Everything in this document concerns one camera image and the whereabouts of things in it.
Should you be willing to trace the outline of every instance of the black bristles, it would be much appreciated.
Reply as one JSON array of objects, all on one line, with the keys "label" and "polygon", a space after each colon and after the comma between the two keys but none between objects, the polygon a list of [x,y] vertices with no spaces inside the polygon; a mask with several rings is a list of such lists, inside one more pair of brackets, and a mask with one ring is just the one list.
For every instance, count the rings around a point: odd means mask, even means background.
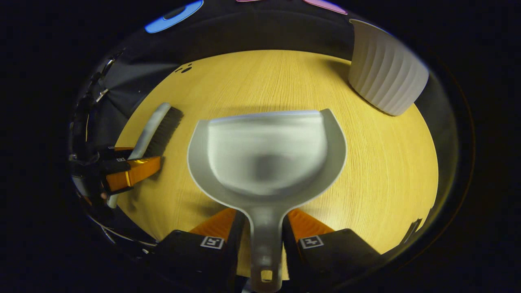
[{"label": "black bristles", "polygon": [[152,136],[143,157],[162,156],[173,132],[181,122],[183,112],[170,108]]}]

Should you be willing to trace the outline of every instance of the blue object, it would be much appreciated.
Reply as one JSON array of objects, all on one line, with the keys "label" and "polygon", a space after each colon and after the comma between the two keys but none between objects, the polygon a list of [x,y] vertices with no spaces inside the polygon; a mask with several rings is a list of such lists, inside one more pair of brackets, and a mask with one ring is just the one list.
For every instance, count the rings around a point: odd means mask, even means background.
[{"label": "blue object", "polygon": [[145,31],[148,33],[156,33],[162,30],[166,30],[169,27],[182,22],[187,17],[194,14],[197,10],[199,10],[199,8],[201,8],[201,6],[203,6],[203,0],[199,0],[194,3],[188,4],[180,14],[177,14],[172,18],[165,19],[165,17],[162,16],[147,24],[145,26]]}]

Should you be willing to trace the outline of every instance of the pink object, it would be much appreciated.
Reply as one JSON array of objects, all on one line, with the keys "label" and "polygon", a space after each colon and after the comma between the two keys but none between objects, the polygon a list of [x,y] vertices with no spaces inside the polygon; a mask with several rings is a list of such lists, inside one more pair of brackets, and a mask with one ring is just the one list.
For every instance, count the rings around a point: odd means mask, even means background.
[{"label": "pink object", "polygon": [[327,2],[327,1],[324,1],[324,0],[303,0],[303,1],[306,3],[309,3],[311,5],[315,5],[315,6],[330,10],[330,11],[334,11],[336,13],[340,13],[340,14],[344,14],[344,15],[348,14],[347,11],[340,8],[339,6],[337,6],[333,3]]}]

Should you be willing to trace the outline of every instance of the dark background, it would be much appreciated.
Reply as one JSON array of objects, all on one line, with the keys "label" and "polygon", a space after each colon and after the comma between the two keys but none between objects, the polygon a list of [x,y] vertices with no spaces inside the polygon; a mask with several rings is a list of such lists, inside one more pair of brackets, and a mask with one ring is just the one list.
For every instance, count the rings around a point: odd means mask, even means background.
[{"label": "dark background", "polygon": [[[183,2],[2,3],[4,117],[13,144],[5,156],[14,159],[7,160],[4,184],[7,211],[13,213],[5,221],[7,291],[171,290],[92,229],[66,192],[71,183],[64,153],[71,103],[92,66],[128,34]],[[520,59],[513,52],[518,1],[351,0],[343,6],[403,32],[409,42],[428,44],[459,81],[476,125],[476,168],[460,212],[424,254],[373,286],[514,291],[521,212],[514,198],[520,194],[514,180],[519,119],[513,84]]]}]

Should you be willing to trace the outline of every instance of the wood grain surface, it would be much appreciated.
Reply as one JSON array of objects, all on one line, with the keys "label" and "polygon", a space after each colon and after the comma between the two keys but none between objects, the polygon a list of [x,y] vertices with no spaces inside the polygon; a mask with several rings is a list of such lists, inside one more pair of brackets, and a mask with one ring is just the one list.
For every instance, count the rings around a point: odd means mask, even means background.
[{"label": "wood grain surface", "polygon": [[[350,88],[350,64],[315,53],[263,50],[182,65],[148,95],[119,137],[117,147],[134,146],[162,102],[184,112],[160,172],[121,194],[118,205],[158,240],[174,229],[189,231],[225,208],[201,192],[188,171],[187,149],[198,120],[329,108],[348,142],[346,166],[337,182],[302,210],[335,230],[352,229],[380,253],[393,248],[434,203],[436,152],[416,106],[398,117],[377,110]],[[249,227],[245,231],[238,274],[249,276]]]}]

